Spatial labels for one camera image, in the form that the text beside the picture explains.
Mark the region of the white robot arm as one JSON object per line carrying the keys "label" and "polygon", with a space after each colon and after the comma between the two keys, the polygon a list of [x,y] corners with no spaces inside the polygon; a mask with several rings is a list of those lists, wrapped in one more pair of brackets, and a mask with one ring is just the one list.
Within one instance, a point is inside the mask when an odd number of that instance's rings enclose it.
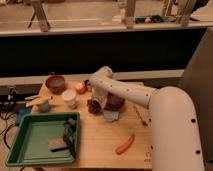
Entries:
{"label": "white robot arm", "polygon": [[94,93],[105,90],[149,109],[152,171],[205,171],[196,110],[182,89],[114,80],[104,66],[90,76]]}

